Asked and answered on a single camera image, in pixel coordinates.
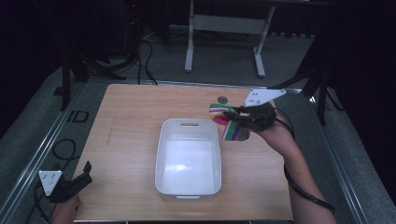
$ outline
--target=white metal stand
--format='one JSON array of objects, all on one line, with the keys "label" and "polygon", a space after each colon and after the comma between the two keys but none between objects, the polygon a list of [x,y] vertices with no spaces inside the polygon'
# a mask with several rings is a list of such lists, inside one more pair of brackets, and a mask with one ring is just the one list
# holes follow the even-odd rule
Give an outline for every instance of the white metal stand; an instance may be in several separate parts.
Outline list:
[{"label": "white metal stand", "polygon": [[186,72],[190,72],[192,69],[192,58],[194,53],[194,30],[232,32],[240,34],[261,35],[259,45],[253,48],[253,54],[257,67],[257,75],[259,77],[264,77],[265,72],[262,65],[262,46],[264,44],[265,37],[268,34],[268,29],[271,24],[271,19],[274,15],[274,11],[275,7],[270,7],[265,20],[197,15],[194,14],[194,1],[191,0],[189,45],[187,46],[184,70]]}]

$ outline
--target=small round object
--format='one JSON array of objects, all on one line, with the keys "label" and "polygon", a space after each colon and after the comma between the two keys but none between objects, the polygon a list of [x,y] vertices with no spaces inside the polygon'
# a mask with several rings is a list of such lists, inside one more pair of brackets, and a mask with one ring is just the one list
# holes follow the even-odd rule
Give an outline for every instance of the small round object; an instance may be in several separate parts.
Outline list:
[{"label": "small round object", "polygon": [[228,99],[225,96],[219,96],[218,102],[219,102],[219,104],[225,105],[228,103]]}]

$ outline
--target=rainbow towel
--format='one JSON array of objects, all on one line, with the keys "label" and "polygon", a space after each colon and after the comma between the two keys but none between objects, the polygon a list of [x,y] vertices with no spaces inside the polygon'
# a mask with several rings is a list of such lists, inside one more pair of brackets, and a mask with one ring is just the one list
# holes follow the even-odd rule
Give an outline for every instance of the rainbow towel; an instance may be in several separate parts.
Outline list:
[{"label": "rainbow towel", "polygon": [[210,105],[209,115],[217,124],[224,125],[225,129],[221,135],[221,139],[225,141],[245,141],[250,137],[250,130],[243,128],[235,120],[227,119],[223,112],[236,111],[228,105]]}]

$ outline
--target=dark background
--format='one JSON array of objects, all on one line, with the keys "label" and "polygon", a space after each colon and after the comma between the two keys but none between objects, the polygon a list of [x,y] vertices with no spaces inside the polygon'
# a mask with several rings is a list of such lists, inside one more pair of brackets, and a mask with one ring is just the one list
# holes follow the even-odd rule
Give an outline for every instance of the dark background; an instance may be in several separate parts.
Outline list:
[{"label": "dark background", "polygon": [[[136,36],[125,51],[124,4],[121,1],[91,1],[79,7],[80,12],[68,26],[76,47],[91,57],[106,61],[109,55],[137,50]],[[73,1],[68,1],[68,9]],[[133,18],[142,26],[151,26],[166,40],[169,24],[188,24],[189,1],[129,1],[136,3]],[[203,2],[197,10],[211,13],[210,3]],[[217,13],[264,18],[267,6],[223,7]],[[353,1],[353,7],[334,9],[321,30],[328,10],[321,7],[279,6],[270,32],[286,35],[315,35],[301,69],[317,66],[318,59],[329,57],[332,62],[330,86],[354,124],[378,174],[392,200],[396,201],[395,97],[393,88],[396,69],[396,6],[392,1]],[[96,17],[87,27],[78,19],[82,15]],[[285,23],[285,17],[295,23]],[[90,32],[99,32],[95,41],[88,41]],[[33,1],[5,0],[0,3],[0,136],[22,112],[45,78],[61,65],[62,48],[56,44],[48,23],[42,19]]]}]

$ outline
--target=white basket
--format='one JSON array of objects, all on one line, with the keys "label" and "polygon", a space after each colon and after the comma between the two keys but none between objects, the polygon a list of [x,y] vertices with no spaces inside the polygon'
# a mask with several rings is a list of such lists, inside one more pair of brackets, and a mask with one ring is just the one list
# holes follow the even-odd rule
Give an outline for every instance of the white basket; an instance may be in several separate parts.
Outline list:
[{"label": "white basket", "polygon": [[211,199],[221,187],[217,125],[209,119],[163,123],[155,186],[165,200]]}]

